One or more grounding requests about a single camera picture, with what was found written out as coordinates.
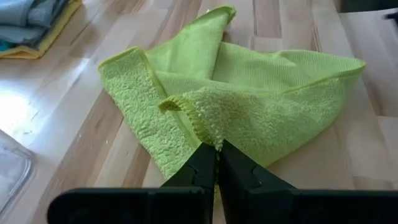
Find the wooden table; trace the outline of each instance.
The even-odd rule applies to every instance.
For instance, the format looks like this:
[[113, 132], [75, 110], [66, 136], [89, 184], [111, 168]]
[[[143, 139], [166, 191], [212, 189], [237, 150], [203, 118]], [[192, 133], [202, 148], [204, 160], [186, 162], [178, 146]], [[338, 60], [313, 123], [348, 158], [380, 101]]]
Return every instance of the wooden table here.
[[[238, 12], [225, 41], [368, 61], [335, 123], [269, 170], [298, 188], [397, 189], [398, 30], [381, 19], [387, 11], [339, 16], [333, 0], [84, 0], [43, 58], [0, 60], [0, 129], [36, 158], [0, 222], [45, 223], [51, 199], [75, 187], [162, 184], [96, 67], [126, 48], [164, 42], [223, 4]], [[215, 219], [223, 222], [220, 209]]]

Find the stack of folded cloths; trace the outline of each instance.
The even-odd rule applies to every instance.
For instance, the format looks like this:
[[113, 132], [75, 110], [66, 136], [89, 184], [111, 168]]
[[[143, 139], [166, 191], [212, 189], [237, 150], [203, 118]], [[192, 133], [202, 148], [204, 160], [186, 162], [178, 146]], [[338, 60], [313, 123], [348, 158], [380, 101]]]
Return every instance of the stack of folded cloths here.
[[0, 0], [0, 58], [41, 57], [81, 0]]

